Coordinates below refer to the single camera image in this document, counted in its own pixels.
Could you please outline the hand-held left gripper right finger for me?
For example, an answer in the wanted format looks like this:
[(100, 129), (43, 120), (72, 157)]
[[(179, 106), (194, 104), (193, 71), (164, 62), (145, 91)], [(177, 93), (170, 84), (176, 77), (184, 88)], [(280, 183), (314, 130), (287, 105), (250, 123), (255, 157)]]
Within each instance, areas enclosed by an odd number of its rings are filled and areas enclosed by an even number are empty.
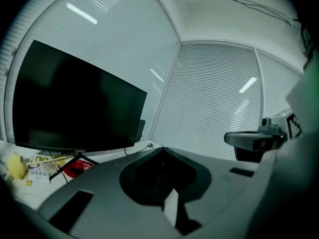
[(164, 148), (164, 239), (246, 239), (256, 200), (253, 164)]

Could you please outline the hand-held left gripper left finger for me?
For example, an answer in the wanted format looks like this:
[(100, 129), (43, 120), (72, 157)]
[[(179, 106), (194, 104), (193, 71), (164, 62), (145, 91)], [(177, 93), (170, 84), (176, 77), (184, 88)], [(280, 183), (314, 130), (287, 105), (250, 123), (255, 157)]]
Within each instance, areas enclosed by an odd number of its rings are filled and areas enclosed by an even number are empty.
[(100, 163), (59, 188), (38, 208), (50, 221), (77, 192), (92, 195), (69, 234), (79, 239), (175, 239), (180, 233), (160, 206), (140, 205), (120, 185), (120, 173), (153, 150)]

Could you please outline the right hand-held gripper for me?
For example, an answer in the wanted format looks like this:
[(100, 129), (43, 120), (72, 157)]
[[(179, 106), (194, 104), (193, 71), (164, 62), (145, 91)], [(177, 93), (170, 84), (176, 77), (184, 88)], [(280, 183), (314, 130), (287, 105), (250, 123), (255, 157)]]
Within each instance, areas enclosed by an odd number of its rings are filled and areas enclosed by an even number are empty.
[(263, 118), (258, 131), (227, 132), (224, 142), (234, 147), (238, 161), (259, 163), (263, 155), (285, 141), (299, 137), (302, 129), (292, 109)]

